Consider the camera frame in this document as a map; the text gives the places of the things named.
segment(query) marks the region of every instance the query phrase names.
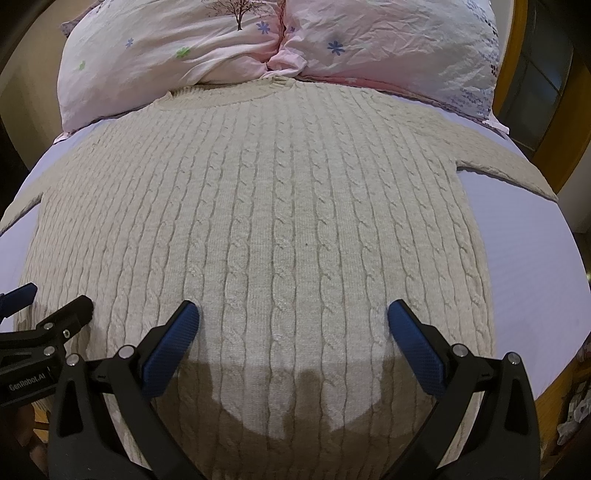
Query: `white bed sheet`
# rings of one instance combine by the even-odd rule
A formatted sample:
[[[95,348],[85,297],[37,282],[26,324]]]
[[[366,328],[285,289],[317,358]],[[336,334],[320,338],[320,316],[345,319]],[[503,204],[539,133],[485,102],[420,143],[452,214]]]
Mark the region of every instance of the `white bed sheet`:
[[[507,137],[438,110],[521,155]],[[52,146],[21,190],[105,121]],[[537,398],[572,360],[591,330],[591,293],[577,246],[554,202],[484,174],[461,171],[459,177],[488,257],[497,357],[509,351],[523,357]],[[37,214],[36,207],[0,236],[0,291],[18,287]],[[11,319],[0,325],[0,331],[12,328]]]

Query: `wall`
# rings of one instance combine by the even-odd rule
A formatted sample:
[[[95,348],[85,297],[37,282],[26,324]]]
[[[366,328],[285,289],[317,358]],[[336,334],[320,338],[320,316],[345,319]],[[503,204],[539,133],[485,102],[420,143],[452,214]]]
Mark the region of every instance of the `wall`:
[[[90,3],[56,0],[33,23],[0,74],[2,122],[29,169],[61,133],[56,84],[66,38],[60,24]]]
[[[587,247],[591,249],[591,229],[587,230],[587,233],[585,234],[585,240],[587,242]]]
[[[558,205],[573,232],[591,228],[591,145],[558,193]]]
[[[492,11],[495,13],[496,29],[499,32],[499,46],[501,47],[501,61],[505,57],[507,41],[511,33],[513,6],[515,0],[491,0]]]

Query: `sweater neckline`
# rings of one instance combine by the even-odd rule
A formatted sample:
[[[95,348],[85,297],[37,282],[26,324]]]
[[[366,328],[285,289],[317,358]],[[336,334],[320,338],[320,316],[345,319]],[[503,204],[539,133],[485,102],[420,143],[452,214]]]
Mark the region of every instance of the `sweater neckline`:
[[[291,89],[296,81],[271,77],[234,85],[194,85],[168,92],[152,105],[159,110],[197,109],[248,102]]]

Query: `cable knit sweater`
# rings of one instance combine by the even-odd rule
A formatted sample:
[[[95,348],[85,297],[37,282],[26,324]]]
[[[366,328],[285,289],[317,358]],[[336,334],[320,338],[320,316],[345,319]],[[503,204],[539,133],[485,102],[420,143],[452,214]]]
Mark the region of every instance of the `cable knit sweater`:
[[[41,203],[22,276],[40,291],[19,328],[88,295],[72,350],[95,359],[192,300],[202,325],[157,411],[209,478],[379,478],[433,404],[387,305],[404,298],[450,343],[495,351],[458,167],[554,198],[525,159],[373,90],[278,78],[168,94],[97,129],[8,209],[0,232]]]

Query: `pillow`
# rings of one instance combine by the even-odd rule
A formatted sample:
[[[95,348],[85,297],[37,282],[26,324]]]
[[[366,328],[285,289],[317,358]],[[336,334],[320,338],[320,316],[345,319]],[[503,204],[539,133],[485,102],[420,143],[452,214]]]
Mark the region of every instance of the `pillow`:
[[[74,30],[74,27],[80,23],[80,20],[82,20],[89,12],[91,12],[92,10],[94,10],[96,7],[99,7],[101,5],[102,2],[104,2],[105,0],[96,0],[95,2],[93,2],[92,4],[90,4],[80,15],[78,15],[76,18],[73,18],[72,20],[68,21],[68,22],[64,22],[60,25],[60,29],[61,32],[64,34],[64,36],[66,38],[68,38],[70,36],[70,34],[72,33],[72,30]]]
[[[195,83],[260,78],[280,42],[278,7],[257,0],[105,0],[75,26],[57,79],[64,131]]]
[[[488,0],[287,0],[275,74],[372,87],[484,120],[499,42]]]

